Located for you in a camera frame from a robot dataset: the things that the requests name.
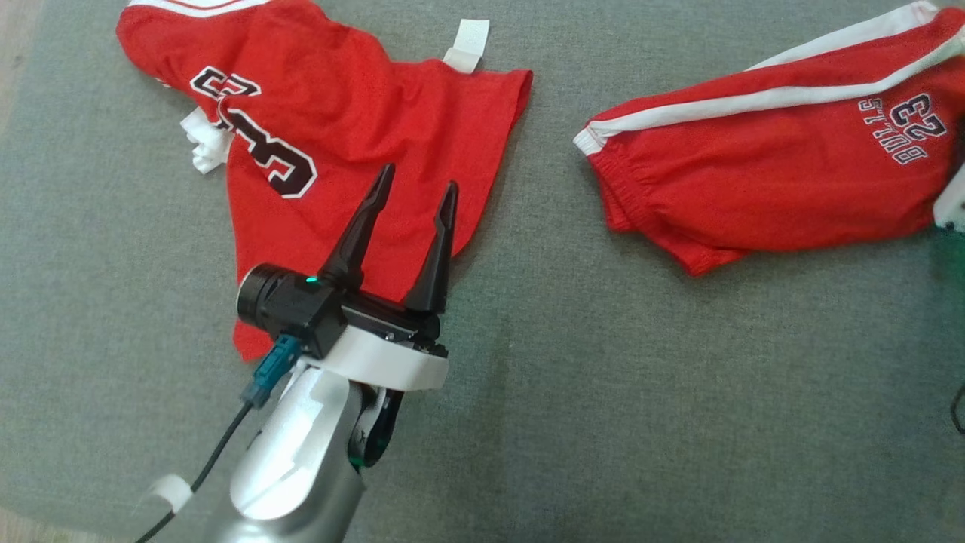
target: white tag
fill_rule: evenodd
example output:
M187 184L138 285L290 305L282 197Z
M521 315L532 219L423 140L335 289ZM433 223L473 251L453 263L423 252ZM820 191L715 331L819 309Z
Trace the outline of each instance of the white tag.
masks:
M446 51L442 62L462 73L472 73L479 64L489 37L489 19L462 19L453 46Z
M228 161L228 151L232 147L234 134L218 129L207 121L204 110L196 108L180 122L191 143L197 143L191 162L201 173L206 174Z
M151 494L159 496L171 504L171 511L178 514L178 511L194 496L191 492L191 485L187 481L174 475L164 475L154 481L151 485Z

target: teal connector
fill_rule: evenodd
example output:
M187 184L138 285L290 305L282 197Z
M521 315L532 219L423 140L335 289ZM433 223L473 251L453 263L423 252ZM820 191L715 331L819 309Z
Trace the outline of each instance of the teal connector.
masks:
M255 370L252 383L241 393L241 401L261 409L271 397L271 391L291 371L300 356L301 343L293 336L280 335Z

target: basketball jersey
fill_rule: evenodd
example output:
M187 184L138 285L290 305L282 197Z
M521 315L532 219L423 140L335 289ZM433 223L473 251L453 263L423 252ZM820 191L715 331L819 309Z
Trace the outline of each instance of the basketball jersey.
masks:
M322 264L386 163L396 165L364 289L401 300L459 183L454 252L483 214L532 73L392 62L373 36L310 0L133 0L117 35L130 61L232 131L227 191L240 280L260 263ZM238 323L246 360L270 347Z
M961 163L965 12L915 2L747 71L637 98L574 139L608 226L700 275L753 251L907 236Z

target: red jersey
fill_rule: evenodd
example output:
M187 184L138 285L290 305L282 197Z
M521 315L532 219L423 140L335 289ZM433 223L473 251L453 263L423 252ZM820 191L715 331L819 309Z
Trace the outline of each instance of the red jersey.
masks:
M117 26L140 70L190 96L236 136L227 163L238 279L268 262L314 273L379 169L396 168L364 289L401 300L459 183L454 251L483 214L532 73L459 73L390 61L373 36L310 0L134 0ZM267 335L238 323L245 359Z

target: red shorts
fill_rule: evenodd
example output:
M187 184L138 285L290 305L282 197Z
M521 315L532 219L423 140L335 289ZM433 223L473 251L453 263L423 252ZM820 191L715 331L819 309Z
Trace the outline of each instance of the red shorts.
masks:
M753 68L594 117L607 225L692 275L752 251L897 238L957 169L965 12L916 2Z

